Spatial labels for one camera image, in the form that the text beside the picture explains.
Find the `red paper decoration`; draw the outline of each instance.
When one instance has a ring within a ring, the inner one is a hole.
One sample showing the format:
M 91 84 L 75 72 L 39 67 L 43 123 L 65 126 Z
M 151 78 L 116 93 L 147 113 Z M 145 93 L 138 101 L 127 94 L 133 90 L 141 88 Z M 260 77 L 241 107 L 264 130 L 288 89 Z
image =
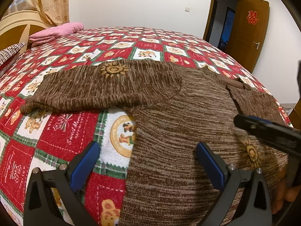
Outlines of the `red paper decoration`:
M 257 19 L 257 12 L 256 11 L 253 12 L 252 10 L 249 11 L 247 20 L 248 20 L 249 24 L 255 25 L 259 21 L 259 19 Z

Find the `red and white checkered bedspread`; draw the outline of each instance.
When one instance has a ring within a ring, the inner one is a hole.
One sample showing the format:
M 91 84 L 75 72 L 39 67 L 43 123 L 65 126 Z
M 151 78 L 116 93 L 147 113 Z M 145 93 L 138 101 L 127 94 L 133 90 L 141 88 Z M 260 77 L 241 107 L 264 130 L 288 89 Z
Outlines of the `red and white checkered bedspread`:
M 241 78 L 259 91 L 267 89 L 233 58 L 195 36 L 137 27 L 80 31 L 26 51 L 0 78 L 0 200 L 18 225 L 23 225 L 27 183 L 34 167 L 53 170 L 83 151 L 89 141 L 101 146 L 100 158 L 81 192 L 85 207 L 102 226 L 118 222 L 133 148 L 135 121 L 118 108 L 52 114 L 36 110 L 20 114 L 43 76 L 89 63 L 126 59 L 171 61 L 184 67 L 205 67 Z M 289 122 L 284 110 L 283 118 Z M 70 218 L 54 193 L 61 213 Z M 102 213 L 112 210 L 112 218 Z

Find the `curtain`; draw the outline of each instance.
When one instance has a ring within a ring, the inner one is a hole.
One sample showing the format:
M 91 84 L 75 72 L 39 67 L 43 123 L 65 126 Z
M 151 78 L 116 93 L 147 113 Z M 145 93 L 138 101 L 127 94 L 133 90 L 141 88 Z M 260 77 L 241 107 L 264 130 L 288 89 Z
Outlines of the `curtain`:
M 21 10 L 36 10 L 51 24 L 69 22 L 69 0 L 14 0 L 5 15 Z

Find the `metal screw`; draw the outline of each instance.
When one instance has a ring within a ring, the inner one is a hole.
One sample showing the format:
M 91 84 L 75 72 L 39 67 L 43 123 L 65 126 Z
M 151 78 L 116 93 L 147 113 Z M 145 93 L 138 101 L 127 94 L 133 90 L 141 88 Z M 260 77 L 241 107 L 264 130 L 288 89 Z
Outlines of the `metal screw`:
M 61 164 L 58 168 L 59 168 L 60 170 L 66 170 L 67 167 L 68 167 L 67 164 Z
M 236 169 L 236 165 L 235 164 L 229 164 L 228 165 L 228 168 L 231 170 L 231 171 L 234 171 Z
M 262 169 L 261 168 L 257 168 L 256 172 L 259 173 L 259 174 L 261 174 L 262 173 Z
M 40 169 L 39 169 L 38 167 L 35 167 L 35 168 L 33 169 L 33 173 L 36 174 L 36 173 L 39 172 L 39 170 L 40 170 Z

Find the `hand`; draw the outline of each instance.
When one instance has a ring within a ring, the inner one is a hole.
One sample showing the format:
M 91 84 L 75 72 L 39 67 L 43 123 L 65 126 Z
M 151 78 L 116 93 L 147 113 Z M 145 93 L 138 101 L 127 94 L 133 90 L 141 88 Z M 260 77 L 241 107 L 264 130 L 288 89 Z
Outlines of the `hand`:
M 289 202 L 293 202 L 296 199 L 301 189 L 301 185 L 293 188 L 286 187 L 286 181 L 285 181 L 286 169 L 287 166 L 285 166 L 277 175 L 277 178 L 280 180 L 276 185 L 276 196 L 271 205 L 273 214 L 276 214 L 282 208 L 283 202 L 285 200 Z

